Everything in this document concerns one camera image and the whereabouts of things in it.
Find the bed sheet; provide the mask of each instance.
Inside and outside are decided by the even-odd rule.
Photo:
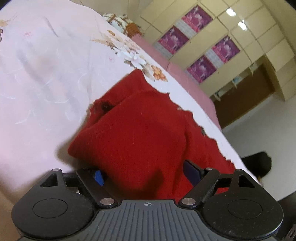
[[[12,0],[0,28],[0,191],[13,202],[49,170],[79,167],[67,148],[89,105],[135,67],[246,169],[178,82],[94,10],[68,0]]]

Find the bed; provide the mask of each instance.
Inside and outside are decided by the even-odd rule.
[[[67,148],[89,105],[134,67],[193,112],[222,155],[246,170],[200,105],[94,10],[69,0],[12,0],[0,11],[0,28],[0,202],[7,213],[49,170],[79,167]],[[11,227],[9,215],[4,217],[0,233]]]

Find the gray panel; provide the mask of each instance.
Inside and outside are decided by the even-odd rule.
[[[229,241],[209,230],[197,212],[172,200],[129,201],[101,210],[86,229],[64,241]],[[19,241],[31,241],[21,238]],[[266,241],[276,241],[270,237]]]

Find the red fabric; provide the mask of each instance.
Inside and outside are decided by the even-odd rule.
[[[192,113],[149,85],[140,70],[94,102],[68,152],[106,172],[130,199],[178,201],[192,189],[182,170],[185,159],[221,173],[235,169]]]

